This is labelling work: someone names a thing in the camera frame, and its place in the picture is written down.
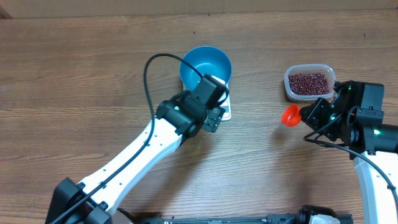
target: clear plastic container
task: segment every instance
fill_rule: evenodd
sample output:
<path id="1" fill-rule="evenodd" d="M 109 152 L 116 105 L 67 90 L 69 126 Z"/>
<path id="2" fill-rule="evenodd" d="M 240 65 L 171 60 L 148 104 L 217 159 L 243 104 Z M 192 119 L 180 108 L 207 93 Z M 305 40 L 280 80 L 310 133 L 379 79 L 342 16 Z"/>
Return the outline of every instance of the clear plastic container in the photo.
<path id="1" fill-rule="evenodd" d="M 323 95 L 297 95 L 292 92 L 289 85 L 289 76 L 295 74 L 309 74 L 309 73 L 321 73 L 324 74 L 328 80 L 329 93 Z M 336 81 L 336 75 L 331 67 L 324 64 L 308 64 L 308 65 L 294 65 L 290 67 L 285 73 L 285 89 L 287 98 L 292 101 L 310 101 L 317 100 L 319 97 L 331 98 L 334 94 L 333 85 Z"/>

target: red bottle cap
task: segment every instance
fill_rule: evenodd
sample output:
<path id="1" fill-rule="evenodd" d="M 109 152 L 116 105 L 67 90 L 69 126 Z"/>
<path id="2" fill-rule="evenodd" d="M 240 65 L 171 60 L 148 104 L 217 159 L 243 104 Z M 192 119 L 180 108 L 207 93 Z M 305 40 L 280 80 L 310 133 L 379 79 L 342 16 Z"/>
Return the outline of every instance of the red bottle cap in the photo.
<path id="1" fill-rule="evenodd" d="M 281 122 L 288 127 L 294 127 L 301 121 L 300 107 L 292 105 L 282 114 Z"/>

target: bowl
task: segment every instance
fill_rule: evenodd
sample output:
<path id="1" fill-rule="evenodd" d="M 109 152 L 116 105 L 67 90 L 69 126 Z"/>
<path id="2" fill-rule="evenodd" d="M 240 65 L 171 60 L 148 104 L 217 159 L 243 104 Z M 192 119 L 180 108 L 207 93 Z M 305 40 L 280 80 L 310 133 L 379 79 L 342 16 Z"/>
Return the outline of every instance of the bowl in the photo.
<path id="1" fill-rule="evenodd" d="M 322 95 L 298 95 L 295 94 L 289 85 L 289 76 L 295 74 L 310 74 L 321 73 L 324 74 L 328 81 L 329 93 Z M 324 64 L 307 64 L 307 65 L 294 65 L 285 72 L 284 82 L 287 98 L 292 101 L 312 101 L 317 100 L 319 97 L 331 98 L 334 94 L 333 86 L 335 85 L 336 75 L 331 67 Z"/>
<path id="2" fill-rule="evenodd" d="M 183 58 L 194 66 L 202 75 L 209 73 L 228 84 L 232 76 L 232 64 L 228 56 L 215 47 L 202 46 L 189 51 Z M 180 64 L 182 83 L 189 90 L 194 90 L 200 82 L 200 77 L 184 63 Z"/>

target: red beans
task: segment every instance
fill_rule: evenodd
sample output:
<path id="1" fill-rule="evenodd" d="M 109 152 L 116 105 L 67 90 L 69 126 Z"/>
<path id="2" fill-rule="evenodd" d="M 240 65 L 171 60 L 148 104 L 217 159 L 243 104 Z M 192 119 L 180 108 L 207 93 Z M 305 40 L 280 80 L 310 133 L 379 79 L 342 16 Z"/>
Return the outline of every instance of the red beans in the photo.
<path id="1" fill-rule="evenodd" d="M 289 76 L 289 85 L 297 95 L 322 95 L 329 93 L 328 80 L 321 73 L 296 74 Z"/>

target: table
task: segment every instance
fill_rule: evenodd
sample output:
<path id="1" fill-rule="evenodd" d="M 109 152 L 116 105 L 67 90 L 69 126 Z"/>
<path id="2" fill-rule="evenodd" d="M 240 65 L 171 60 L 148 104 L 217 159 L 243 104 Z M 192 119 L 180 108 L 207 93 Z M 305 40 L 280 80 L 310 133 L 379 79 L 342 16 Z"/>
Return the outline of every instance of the table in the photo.
<path id="1" fill-rule="evenodd" d="M 201 45 L 232 61 L 232 120 L 162 160 L 121 207 L 196 218 L 314 204 L 363 223 L 348 154 L 281 125 L 282 81 L 292 65 L 325 63 L 341 81 L 383 83 L 384 122 L 398 124 L 396 10 L 0 20 L 0 223 L 43 223 L 61 180 L 96 171 L 148 123 L 146 60 Z M 155 104 L 182 90 L 178 68 L 150 65 Z"/>

